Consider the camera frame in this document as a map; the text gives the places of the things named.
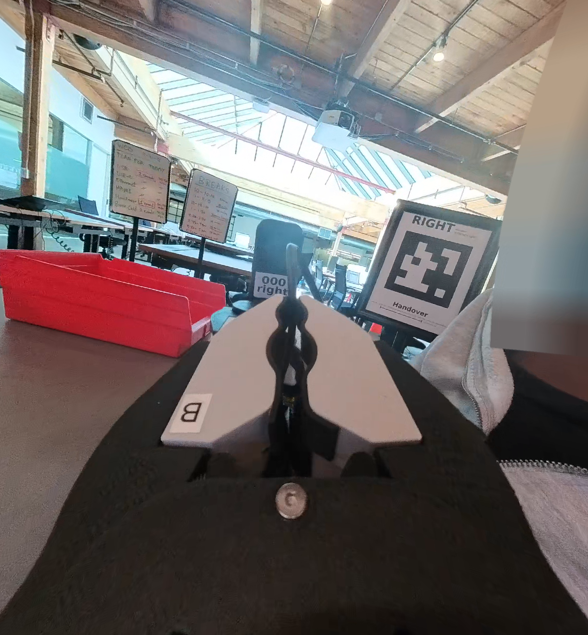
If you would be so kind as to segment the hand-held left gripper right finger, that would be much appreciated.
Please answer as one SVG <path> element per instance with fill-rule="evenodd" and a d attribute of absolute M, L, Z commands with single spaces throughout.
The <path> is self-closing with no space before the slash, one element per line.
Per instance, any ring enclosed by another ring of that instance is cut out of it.
<path fill-rule="evenodd" d="M 329 462 L 421 443 L 422 434 L 375 343 L 359 325 L 310 296 L 301 343 L 311 355 L 304 405 L 308 443 Z"/>

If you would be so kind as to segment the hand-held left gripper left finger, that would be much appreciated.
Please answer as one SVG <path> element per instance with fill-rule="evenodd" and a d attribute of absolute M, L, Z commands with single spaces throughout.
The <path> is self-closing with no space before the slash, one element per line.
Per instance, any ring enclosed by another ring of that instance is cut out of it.
<path fill-rule="evenodd" d="M 287 309 L 285 298 L 271 298 L 212 338 L 161 435 L 163 446 L 235 453 L 285 445 Z"/>

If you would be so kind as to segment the wooden office desk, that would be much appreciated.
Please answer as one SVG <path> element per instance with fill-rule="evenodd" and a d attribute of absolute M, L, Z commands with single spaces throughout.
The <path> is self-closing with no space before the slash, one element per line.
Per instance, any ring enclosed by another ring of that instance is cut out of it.
<path fill-rule="evenodd" d="M 115 221 L 74 211 L 30 210 L 0 201 L 0 250 L 103 253 L 123 257 L 124 227 Z"/>
<path fill-rule="evenodd" d="M 187 245 L 138 244 L 138 250 L 150 257 L 153 266 L 172 270 L 179 267 L 195 271 L 199 264 L 200 248 Z M 202 258 L 204 274 L 229 274 L 249 278 L 252 262 L 248 258 L 204 250 Z"/>

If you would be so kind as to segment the grey desk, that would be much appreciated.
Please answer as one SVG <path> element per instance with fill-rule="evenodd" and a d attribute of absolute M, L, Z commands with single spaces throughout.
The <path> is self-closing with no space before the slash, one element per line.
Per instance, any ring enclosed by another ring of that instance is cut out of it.
<path fill-rule="evenodd" d="M 178 361 L 9 320 L 0 289 L 0 612 L 92 452 Z"/>

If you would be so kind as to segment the whiteboard on stand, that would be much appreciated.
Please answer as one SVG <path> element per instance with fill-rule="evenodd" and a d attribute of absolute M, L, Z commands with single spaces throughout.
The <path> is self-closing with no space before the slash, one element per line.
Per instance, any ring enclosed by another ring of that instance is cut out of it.
<path fill-rule="evenodd" d="M 165 224 L 171 160 L 168 156 L 114 139 L 110 173 L 110 212 Z"/>
<path fill-rule="evenodd" d="M 234 184 L 193 168 L 179 230 L 212 242 L 225 243 L 238 192 Z"/>

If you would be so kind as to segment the white ceiling projector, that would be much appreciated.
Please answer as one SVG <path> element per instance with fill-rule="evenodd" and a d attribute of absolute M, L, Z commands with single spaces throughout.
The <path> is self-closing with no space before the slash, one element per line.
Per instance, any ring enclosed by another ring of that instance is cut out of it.
<path fill-rule="evenodd" d="M 324 148 L 345 153 L 358 140 L 360 132 L 358 115 L 345 102 L 334 100 L 319 116 L 312 141 Z"/>

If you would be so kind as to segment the framed black white marker poster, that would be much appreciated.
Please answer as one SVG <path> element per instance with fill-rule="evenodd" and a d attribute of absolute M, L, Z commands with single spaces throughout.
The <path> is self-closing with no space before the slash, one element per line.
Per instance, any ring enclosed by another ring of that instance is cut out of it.
<path fill-rule="evenodd" d="M 356 303 L 357 316 L 432 342 L 482 291 L 502 221 L 400 199 Z"/>

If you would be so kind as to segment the red plastic bin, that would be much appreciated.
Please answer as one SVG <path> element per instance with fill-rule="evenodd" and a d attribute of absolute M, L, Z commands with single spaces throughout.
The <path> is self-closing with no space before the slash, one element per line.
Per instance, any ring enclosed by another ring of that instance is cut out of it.
<path fill-rule="evenodd" d="M 211 332 L 222 284 L 98 253 L 0 250 L 7 319 L 178 358 Z"/>

